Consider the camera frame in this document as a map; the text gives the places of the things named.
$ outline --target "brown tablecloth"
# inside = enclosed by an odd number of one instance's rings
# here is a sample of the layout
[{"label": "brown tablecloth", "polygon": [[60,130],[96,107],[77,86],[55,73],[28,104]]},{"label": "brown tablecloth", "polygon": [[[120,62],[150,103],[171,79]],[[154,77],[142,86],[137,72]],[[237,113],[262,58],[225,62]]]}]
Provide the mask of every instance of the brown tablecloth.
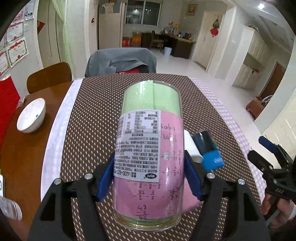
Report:
[{"label": "brown tablecloth", "polygon": [[[247,161],[233,137],[208,99],[186,76],[170,74],[118,74],[86,78],[78,92],[69,120],[61,165],[63,181],[77,180],[97,165],[107,161],[115,149],[118,119],[123,94],[132,83],[156,79],[173,84],[181,93],[184,128],[191,134],[201,129],[213,133],[225,161],[225,167],[217,175],[231,181],[245,179],[260,204],[259,194]],[[84,240],[79,221],[78,204],[72,201],[73,220],[78,240]],[[198,219],[201,207],[183,214],[176,227],[162,232],[137,232],[123,228],[112,217],[112,189],[97,204],[99,213],[111,240],[188,240]],[[227,201],[223,200],[214,240],[222,237]]]}]

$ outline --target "green curtain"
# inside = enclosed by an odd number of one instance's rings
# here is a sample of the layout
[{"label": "green curtain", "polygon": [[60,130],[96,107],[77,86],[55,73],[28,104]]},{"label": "green curtain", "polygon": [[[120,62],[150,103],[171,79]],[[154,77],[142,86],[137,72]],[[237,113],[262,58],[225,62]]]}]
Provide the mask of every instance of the green curtain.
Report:
[{"label": "green curtain", "polygon": [[67,31],[67,21],[66,21],[66,4],[65,0],[52,0],[54,4],[54,8],[63,21],[63,42],[64,42],[64,51],[65,51],[65,58],[66,62],[70,65],[71,71],[73,73],[73,65],[71,61],[71,52],[69,46],[69,39],[68,39],[68,31]]}]

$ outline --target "white bowl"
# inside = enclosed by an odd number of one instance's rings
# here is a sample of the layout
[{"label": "white bowl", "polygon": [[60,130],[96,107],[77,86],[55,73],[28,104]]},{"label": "white bowl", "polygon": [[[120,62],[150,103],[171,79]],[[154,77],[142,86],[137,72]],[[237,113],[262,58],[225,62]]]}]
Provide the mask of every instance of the white bowl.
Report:
[{"label": "white bowl", "polygon": [[45,117],[45,100],[38,98],[29,103],[21,112],[17,120],[17,129],[23,133],[37,130]]}]

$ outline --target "trash bin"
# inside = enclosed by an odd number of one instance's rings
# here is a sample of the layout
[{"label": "trash bin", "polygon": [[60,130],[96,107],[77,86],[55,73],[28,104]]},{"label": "trash bin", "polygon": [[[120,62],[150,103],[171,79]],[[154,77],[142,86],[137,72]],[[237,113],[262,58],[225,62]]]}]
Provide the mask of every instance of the trash bin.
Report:
[{"label": "trash bin", "polygon": [[170,56],[171,52],[172,52],[172,48],[165,47],[165,55],[166,56]]}]

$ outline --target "glass jar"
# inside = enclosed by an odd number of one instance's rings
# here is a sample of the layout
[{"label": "glass jar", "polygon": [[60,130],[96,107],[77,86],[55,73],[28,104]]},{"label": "glass jar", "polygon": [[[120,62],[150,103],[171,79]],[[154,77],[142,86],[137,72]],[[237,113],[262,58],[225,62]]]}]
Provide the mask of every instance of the glass jar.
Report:
[{"label": "glass jar", "polygon": [[162,231],[181,220],[184,132],[181,97],[172,85],[144,80],[129,86],[119,119],[114,163],[115,221]]}]

